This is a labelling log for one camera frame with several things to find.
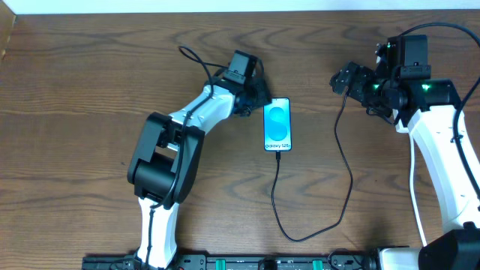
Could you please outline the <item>blue Galaxy smartphone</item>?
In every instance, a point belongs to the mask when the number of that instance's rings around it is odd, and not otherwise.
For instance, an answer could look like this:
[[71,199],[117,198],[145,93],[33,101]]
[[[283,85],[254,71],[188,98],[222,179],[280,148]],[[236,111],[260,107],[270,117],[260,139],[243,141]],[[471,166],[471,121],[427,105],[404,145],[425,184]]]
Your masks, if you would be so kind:
[[264,149],[288,152],[293,147],[291,110],[288,97],[276,97],[263,107]]

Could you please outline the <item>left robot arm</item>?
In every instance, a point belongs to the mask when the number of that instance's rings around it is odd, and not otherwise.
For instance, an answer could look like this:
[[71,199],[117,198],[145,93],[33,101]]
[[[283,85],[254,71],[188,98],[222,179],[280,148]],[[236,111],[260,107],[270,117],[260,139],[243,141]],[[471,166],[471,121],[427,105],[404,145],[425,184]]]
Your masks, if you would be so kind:
[[208,72],[199,95],[168,115],[145,120],[127,170],[142,211],[135,269],[166,269],[177,251],[179,206],[193,187],[204,139],[232,115],[249,116],[272,102],[263,61],[235,51],[227,66]]

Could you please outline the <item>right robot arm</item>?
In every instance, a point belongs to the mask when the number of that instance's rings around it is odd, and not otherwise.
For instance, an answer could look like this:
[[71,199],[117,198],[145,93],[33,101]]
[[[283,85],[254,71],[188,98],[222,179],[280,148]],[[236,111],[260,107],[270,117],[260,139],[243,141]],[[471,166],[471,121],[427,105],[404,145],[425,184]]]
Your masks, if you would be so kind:
[[378,247],[366,269],[478,269],[479,160],[467,134],[461,99],[450,79],[434,79],[424,35],[390,37],[371,70],[352,61],[330,80],[333,92],[367,113],[392,119],[416,143],[427,165],[443,234],[424,247]]

